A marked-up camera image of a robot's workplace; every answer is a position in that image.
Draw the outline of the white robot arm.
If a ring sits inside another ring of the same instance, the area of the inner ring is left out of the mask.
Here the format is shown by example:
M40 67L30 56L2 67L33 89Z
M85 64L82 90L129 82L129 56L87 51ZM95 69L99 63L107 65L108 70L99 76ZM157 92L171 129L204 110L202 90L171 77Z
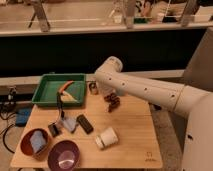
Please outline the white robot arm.
M188 120L181 171L213 171L213 92L190 85L128 75L108 57L95 71L102 91L118 89Z

